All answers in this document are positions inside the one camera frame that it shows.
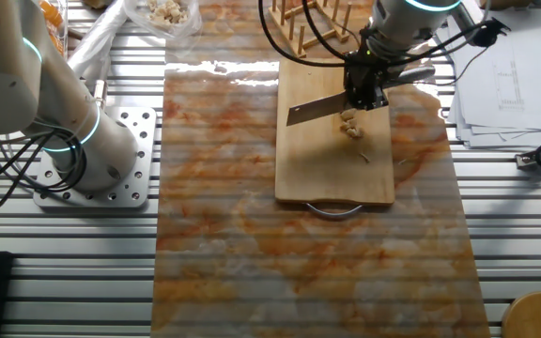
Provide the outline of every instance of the paper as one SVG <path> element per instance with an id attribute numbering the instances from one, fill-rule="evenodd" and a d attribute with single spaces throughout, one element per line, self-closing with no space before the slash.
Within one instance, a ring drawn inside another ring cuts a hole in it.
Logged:
<path id="1" fill-rule="evenodd" d="M 484 127 L 484 126 L 471 126 L 473 134 L 484 133 L 516 133 L 516 132 L 536 132 L 541 131 L 537 129 L 522 129 L 522 128 L 504 128 L 504 127 Z"/>
<path id="2" fill-rule="evenodd" d="M 541 146 L 541 11 L 511 10 L 493 17 L 513 31 L 499 36 L 456 82 L 447 121 L 456 123 L 456 137 L 465 146 Z M 448 27 L 436 33 L 445 41 L 458 32 L 449 18 Z M 456 76 L 481 51 L 464 47 L 451 54 Z"/>
<path id="3" fill-rule="evenodd" d="M 541 12 L 511 10 L 493 17 L 512 32 L 499 36 L 458 81 L 461 114 L 472 125 L 541 129 Z M 452 23 L 454 19 L 449 20 L 451 34 L 458 30 Z M 456 52 L 456 74 L 481 51 L 473 47 Z"/>

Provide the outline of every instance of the knife blade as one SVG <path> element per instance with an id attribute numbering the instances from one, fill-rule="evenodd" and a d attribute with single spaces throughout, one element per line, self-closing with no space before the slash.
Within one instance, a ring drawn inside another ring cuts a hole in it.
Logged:
<path id="1" fill-rule="evenodd" d="M 348 98 L 346 91 L 331 95 L 327 98 L 306 102 L 289 108 L 287 125 L 310 121 L 319 117 L 341 113 L 347 109 Z"/>

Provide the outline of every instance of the cutting board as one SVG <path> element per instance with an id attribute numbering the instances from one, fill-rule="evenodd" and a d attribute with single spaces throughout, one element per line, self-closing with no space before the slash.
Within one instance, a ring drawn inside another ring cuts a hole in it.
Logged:
<path id="1" fill-rule="evenodd" d="M 515 300 L 502 319 L 504 338 L 541 338 L 541 292 Z"/>
<path id="2" fill-rule="evenodd" d="M 314 68 L 281 60 L 277 105 L 277 200 L 364 205 L 394 202 L 388 107 L 356 112 L 355 118 L 364 132 L 361 139 L 351 139 L 340 130 L 339 114 L 286 125 L 289 107 L 343 91 L 343 79 L 342 68 Z"/>

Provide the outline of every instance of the plastic bag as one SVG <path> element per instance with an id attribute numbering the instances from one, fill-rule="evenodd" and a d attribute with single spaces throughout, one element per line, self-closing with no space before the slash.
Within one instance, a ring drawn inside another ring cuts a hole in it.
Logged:
<path id="1" fill-rule="evenodd" d="M 83 75 L 89 65 L 95 62 L 103 63 L 108 57 L 116 32 L 127 21 L 123 2 L 124 0 L 116 0 L 108 7 L 74 49 L 68 64 L 78 76 Z"/>
<path id="2" fill-rule="evenodd" d="M 166 3 L 166 0 L 157 0 L 158 5 Z M 139 24 L 158 38 L 176 40 L 186 38 L 199 31 L 202 27 L 202 16 L 199 13 L 199 3 L 197 0 L 177 0 L 181 9 L 187 9 L 188 18 L 184 23 L 175 23 L 171 27 L 165 28 L 155 24 L 149 19 L 152 14 L 147 0 L 126 0 L 124 3 L 127 15 L 134 23 Z"/>

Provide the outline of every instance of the black clamp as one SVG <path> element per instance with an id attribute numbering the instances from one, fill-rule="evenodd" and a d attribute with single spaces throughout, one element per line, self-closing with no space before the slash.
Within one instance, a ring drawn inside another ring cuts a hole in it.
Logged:
<path id="1" fill-rule="evenodd" d="M 473 38 L 473 44 L 477 47 L 489 47 L 496 43 L 498 35 L 502 34 L 506 36 L 506 32 L 511 31 L 507 25 L 494 18 L 486 21 L 484 26 L 479 28 L 479 31 L 477 31 L 477 34 Z"/>

